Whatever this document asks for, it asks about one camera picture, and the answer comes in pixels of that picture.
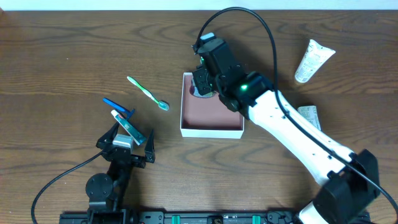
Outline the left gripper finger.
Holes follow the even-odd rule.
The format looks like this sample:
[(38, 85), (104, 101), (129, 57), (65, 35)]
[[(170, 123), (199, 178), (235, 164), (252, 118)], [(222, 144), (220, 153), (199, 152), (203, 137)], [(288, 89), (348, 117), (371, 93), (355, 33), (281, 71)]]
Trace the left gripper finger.
[(106, 149), (108, 145), (112, 145), (119, 129), (119, 123), (116, 122), (105, 134), (103, 134), (96, 142), (98, 149)]
[(149, 134), (144, 152), (145, 152), (146, 162), (154, 163), (155, 162), (154, 130), (152, 130)]

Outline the white lotion tube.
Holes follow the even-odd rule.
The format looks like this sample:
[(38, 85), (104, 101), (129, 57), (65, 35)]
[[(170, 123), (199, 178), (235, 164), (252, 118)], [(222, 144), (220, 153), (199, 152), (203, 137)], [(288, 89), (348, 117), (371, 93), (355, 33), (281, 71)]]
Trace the white lotion tube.
[(295, 72), (295, 81), (298, 83), (308, 82), (318, 69), (335, 53), (335, 50), (324, 47), (315, 40), (310, 39), (302, 61)]

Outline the green and white small box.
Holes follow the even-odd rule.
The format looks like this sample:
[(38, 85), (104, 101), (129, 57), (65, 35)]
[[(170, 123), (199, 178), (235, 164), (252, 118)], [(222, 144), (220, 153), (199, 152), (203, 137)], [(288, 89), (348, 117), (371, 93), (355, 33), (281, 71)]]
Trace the green and white small box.
[(320, 121), (318, 119), (317, 107), (312, 106), (301, 106), (298, 107), (297, 111), (314, 127), (316, 127), (319, 131), (322, 130), (320, 126)]

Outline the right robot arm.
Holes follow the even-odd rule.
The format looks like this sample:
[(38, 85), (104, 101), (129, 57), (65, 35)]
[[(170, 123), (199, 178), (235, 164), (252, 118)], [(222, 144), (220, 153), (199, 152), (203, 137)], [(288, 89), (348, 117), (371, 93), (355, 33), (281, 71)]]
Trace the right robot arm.
[(246, 73), (223, 39), (209, 33), (193, 49), (201, 57), (193, 73), (199, 94), (218, 92), (230, 111), (272, 134), (320, 185), (317, 196), (299, 212), (301, 223), (351, 223), (379, 196), (378, 163), (368, 150), (356, 154), (314, 127), (270, 80)]

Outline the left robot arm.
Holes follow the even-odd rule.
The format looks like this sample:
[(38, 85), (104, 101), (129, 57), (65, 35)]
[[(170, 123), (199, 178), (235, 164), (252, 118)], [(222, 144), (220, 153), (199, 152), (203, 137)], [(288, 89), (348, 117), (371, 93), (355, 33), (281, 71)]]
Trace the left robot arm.
[(131, 150), (118, 146), (113, 141), (118, 133), (119, 124), (102, 135), (96, 143), (101, 149), (101, 155), (110, 162), (106, 173), (98, 173), (89, 178), (86, 183), (86, 194), (89, 197), (87, 224), (131, 224), (139, 222), (136, 211), (123, 208), (123, 198), (129, 184), (132, 169), (145, 168), (146, 164), (155, 162), (154, 133), (150, 133), (144, 155), (138, 156)]

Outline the blue razor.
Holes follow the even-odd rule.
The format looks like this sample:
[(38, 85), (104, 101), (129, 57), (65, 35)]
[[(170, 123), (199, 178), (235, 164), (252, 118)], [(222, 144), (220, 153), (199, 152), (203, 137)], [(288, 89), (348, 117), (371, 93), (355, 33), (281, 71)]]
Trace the blue razor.
[(126, 119), (129, 120), (131, 118), (131, 116), (134, 114), (135, 109), (133, 110), (128, 110), (125, 107), (115, 103), (114, 101), (108, 99), (108, 98), (103, 98), (103, 101), (110, 105), (111, 107), (113, 107), (116, 111), (118, 111), (119, 113), (124, 113), (126, 115)]

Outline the white green toothpaste tube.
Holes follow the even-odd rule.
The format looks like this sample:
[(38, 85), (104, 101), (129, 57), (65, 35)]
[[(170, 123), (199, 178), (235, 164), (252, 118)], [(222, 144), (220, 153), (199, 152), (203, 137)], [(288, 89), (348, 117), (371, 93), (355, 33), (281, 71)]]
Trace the white green toothpaste tube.
[(121, 113), (116, 110), (111, 111), (114, 119), (125, 129), (125, 131), (133, 138), (137, 145), (141, 145), (146, 141), (146, 137), (141, 134)]

